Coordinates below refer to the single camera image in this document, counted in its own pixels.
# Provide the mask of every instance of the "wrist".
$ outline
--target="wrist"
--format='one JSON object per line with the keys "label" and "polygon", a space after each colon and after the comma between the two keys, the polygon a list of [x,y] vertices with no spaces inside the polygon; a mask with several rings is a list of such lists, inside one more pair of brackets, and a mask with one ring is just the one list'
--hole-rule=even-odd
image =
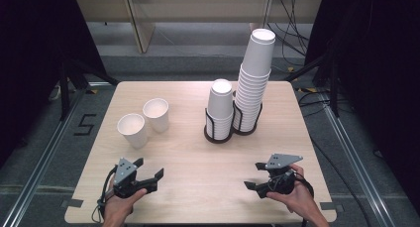
{"label": "wrist", "polygon": [[308,221],[315,227],[328,227],[330,224],[320,212],[311,215]]}
{"label": "wrist", "polygon": [[120,227],[124,226],[124,221],[126,217],[121,216],[110,216],[109,218],[105,218],[102,227]]}

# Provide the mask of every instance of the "black tape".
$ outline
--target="black tape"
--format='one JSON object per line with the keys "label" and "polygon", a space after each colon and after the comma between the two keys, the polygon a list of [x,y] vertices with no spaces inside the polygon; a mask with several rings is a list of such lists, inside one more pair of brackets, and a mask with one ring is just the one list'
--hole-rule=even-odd
{"label": "black tape", "polygon": [[337,212],[343,212],[344,208],[342,205],[335,205],[333,202],[320,202],[322,210],[336,210]]}
{"label": "black tape", "polygon": [[83,200],[78,199],[70,199],[70,200],[64,200],[61,204],[61,207],[65,208],[68,206],[80,208],[81,204],[83,204]]}

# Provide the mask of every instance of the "gray floor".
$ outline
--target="gray floor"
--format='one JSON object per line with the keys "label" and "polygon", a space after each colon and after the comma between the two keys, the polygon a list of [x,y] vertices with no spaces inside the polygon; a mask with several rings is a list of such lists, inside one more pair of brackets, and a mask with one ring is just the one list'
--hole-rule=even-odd
{"label": "gray floor", "polygon": [[[219,76],[235,79],[250,36],[248,24],[157,24],[148,52],[139,54],[129,24],[109,23],[105,26],[104,23],[89,23],[89,28],[107,72],[120,80],[211,80]],[[311,25],[299,25],[299,31],[309,37]],[[290,42],[300,46],[291,37]],[[298,69],[302,63],[303,56],[277,41],[270,79],[282,80],[288,75],[290,67]],[[296,88],[310,88],[312,75],[313,71],[299,77],[292,85]],[[96,77],[88,76],[88,79],[100,81]],[[24,215],[17,221],[19,226],[71,226],[64,220],[65,205],[77,185],[113,92],[113,87],[105,86],[95,92],[71,94],[73,101],[77,101],[77,98],[80,100],[65,126],[64,134],[57,141],[56,149],[50,152],[52,158],[36,185],[31,201],[22,211]],[[296,91],[296,98],[300,99],[305,94]],[[323,97],[315,93],[306,96],[302,102],[321,99]],[[370,180],[385,203],[394,226],[420,226],[419,216],[387,164],[373,154],[374,142],[343,95],[340,95],[339,107],[339,122],[343,124]],[[328,109],[324,103],[301,107],[309,135],[319,147],[314,146],[334,204],[338,208],[337,220],[331,225],[368,226],[363,215],[365,211],[371,226],[381,226],[380,218],[344,152],[342,141],[333,129]],[[0,170],[1,220],[5,220],[12,210],[23,186],[31,178],[40,157],[49,146],[55,128],[59,126],[59,116],[59,100],[52,100],[33,131],[26,137],[28,145],[16,149]],[[83,117],[86,122],[95,125],[90,135],[76,137],[75,133],[87,132],[85,127],[79,127]],[[351,192],[361,205],[358,205]]]}

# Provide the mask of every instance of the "wooden table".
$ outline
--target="wooden table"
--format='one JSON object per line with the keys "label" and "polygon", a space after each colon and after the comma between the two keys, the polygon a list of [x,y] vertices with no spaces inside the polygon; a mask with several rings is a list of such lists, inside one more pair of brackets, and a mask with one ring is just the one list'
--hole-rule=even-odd
{"label": "wooden table", "polygon": [[[331,202],[324,176],[300,113],[290,83],[270,81],[263,98],[258,127],[249,136],[234,134],[224,144],[204,137],[205,108],[211,81],[121,82],[80,177],[73,199],[81,207],[68,207],[69,223],[91,223],[91,213],[100,196],[105,177],[121,157],[133,162],[144,158],[137,180],[153,177],[164,168],[157,192],[146,195],[134,206],[127,223],[289,223],[302,220],[286,206],[260,199],[247,190],[244,180],[263,183],[268,172],[255,163],[266,163],[273,153],[299,155],[297,164],[315,189],[315,201]],[[160,97],[169,103],[169,129],[158,134],[149,127],[149,141],[133,149],[117,131],[118,120],[128,113],[143,114],[143,105]],[[323,210],[327,220],[335,210]]]}

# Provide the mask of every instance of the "printed number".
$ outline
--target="printed number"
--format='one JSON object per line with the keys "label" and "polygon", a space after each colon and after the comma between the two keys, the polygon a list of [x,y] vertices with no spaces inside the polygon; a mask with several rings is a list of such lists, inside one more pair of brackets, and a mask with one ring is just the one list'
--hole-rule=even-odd
{"label": "printed number", "polygon": [[86,133],[74,133],[74,136],[89,136],[90,135],[90,132],[92,131],[94,125],[83,124],[84,118],[86,118],[86,117],[95,117],[95,116],[96,116],[96,114],[84,114],[83,117],[80,120],[80,123],[79,123],[78,127],[89,127],[89,131],[86,132]]}

